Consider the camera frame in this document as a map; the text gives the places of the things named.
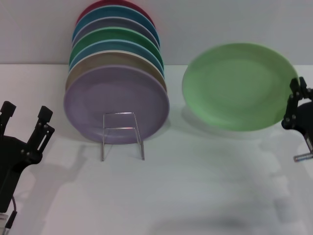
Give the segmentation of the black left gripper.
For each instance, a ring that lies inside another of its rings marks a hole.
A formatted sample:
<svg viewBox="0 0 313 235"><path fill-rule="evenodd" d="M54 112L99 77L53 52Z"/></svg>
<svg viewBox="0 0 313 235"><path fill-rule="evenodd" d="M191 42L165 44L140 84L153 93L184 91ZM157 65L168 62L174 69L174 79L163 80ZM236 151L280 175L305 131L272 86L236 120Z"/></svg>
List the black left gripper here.
<svg viewBox="0 0 313 235"><path fill-rule="evenodd" d="M0 211L8 210L19 178L30 164L38 164L43 158L43 151L54 133L48 123L53 112L42 106L35 129L27 144L15 138L4 136L9 119L16 106L5 101L0 109Z"/></svg>

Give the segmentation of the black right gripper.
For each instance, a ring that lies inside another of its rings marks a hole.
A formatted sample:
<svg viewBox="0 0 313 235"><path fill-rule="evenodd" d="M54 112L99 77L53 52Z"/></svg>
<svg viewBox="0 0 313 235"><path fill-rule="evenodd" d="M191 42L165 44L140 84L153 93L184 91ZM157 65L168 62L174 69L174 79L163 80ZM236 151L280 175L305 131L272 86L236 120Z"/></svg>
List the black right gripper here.
<svg viewBox="0 0 313 235"><path fill-rule="evenodd" d="M313 99L313 90L307 88L303 77L293 78L290 82L291 94L282 120L284 129L293 129L302 134L308 147L313 146L313 103L308 102L298 107L303 99Z"/></svg>

